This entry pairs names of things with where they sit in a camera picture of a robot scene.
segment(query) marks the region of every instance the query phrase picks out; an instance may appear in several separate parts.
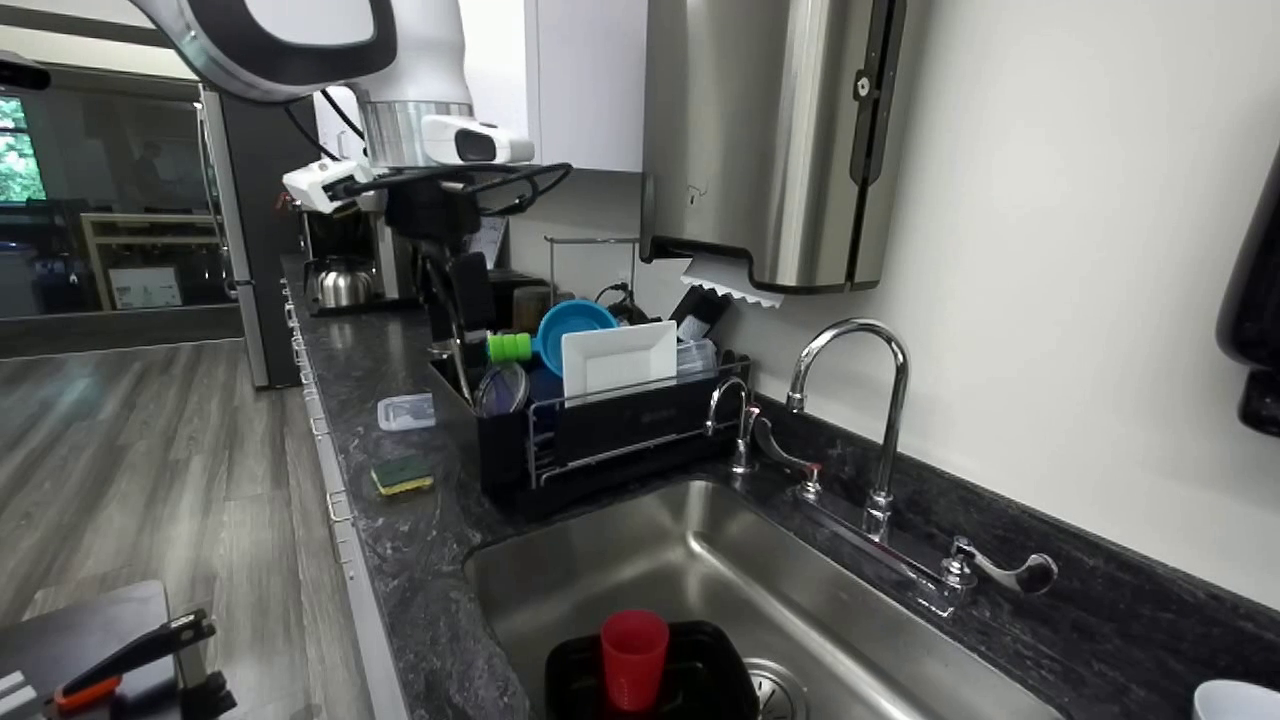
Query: granite countertop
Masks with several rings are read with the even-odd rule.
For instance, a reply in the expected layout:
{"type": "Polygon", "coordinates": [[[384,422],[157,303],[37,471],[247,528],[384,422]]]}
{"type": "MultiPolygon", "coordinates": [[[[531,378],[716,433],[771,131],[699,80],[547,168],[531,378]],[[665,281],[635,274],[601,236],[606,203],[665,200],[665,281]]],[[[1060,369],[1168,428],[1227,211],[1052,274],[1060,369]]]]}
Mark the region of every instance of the granite countertop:
{"type": "MultiPolygon", "coordinates": [[[[410,715],[528,715],[528,695],[482,619],[465,554],[528,523],[500,516],[475,482],[475,437],[469,406],[427,363],[423,311],[296,311],[314,382],[339,459],[350,516],[367,563],[376,611],[404,686],[410,715]],[[427,433],[380,433],[376,399],[433,393],[440,422],[427,433]],[[367,471],[388,457],[423,457],[438,486],[380,500],[367,471]]],[[[785,418],[780,442],[819,457],[846,497],[861,497],[874,442],[819,418],[785,418]]],[[[755,503],[785,523],[789,503],[769,503],[785,482],[762,478],[755,503]]],[[[954,619],[934,619],[1068,715],[1191,715],[1191,686],[1207,675],[1280,680],[1280,617],[1154,563],[1107,538],[1065,528],[928,464],[896,464],[896,523],[934,542],[966,533],[996,561],[1043,548],[1065,578],[1052,596],[1022,600],[980,586],[954,619]]]]}

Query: sink basin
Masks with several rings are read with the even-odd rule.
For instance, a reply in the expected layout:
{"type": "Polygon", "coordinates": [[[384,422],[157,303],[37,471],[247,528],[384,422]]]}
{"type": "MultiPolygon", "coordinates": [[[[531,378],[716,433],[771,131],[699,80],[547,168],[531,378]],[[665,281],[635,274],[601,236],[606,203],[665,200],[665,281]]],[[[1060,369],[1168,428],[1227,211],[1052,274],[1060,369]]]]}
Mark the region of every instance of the sink basin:
{"type": "Polygon", "coordinates": [[[719,625],[762,715],[1060,715],[713,478],[671,482],[469,554],[531,707],[544,659],[615,607],[719,625]]]}

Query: soap dispenser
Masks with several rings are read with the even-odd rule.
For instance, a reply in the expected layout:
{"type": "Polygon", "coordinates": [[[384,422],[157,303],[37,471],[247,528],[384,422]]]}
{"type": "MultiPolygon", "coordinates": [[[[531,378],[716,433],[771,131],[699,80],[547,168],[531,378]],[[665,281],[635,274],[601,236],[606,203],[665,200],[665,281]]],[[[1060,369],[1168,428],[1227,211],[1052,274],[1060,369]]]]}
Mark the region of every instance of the soap dispenser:
{"type": "Polygon", "coordinates": [[[1216,338],[1254,369],[1240,418],[1280,437],[1280,151],[1248,223],[1216,338]]]}

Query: blue plate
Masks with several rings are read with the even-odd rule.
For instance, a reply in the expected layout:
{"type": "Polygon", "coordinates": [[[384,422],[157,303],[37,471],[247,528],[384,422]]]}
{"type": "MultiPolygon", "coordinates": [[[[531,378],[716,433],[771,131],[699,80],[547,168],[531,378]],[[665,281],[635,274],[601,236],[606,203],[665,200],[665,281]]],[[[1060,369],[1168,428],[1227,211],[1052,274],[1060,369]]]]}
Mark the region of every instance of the blue plate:
{"type": "Polygon", "coordinates": [[[565,298],[536,324],[536,356],[547,363],[547,372],[565,375],[561,337],[593,329],[615,329],[615,315],[597,298],[565,298]]]}

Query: dish drying rack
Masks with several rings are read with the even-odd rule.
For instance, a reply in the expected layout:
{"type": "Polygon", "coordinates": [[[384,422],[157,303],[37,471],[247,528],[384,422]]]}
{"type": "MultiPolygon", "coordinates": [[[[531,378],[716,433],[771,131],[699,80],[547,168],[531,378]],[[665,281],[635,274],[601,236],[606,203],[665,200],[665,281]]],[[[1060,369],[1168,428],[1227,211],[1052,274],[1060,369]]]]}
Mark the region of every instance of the dish drying rack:
{"type": "Polygon", "coordinates": [[[507,516],[554,516],[614,486],[728,457],[734,406],[709,437],[709,399],[728,375],[747,375],[744,356],[716,372],[632,382],[601,396],[536,396],[526,411],[482,415],[482,491],[507,516]]]}

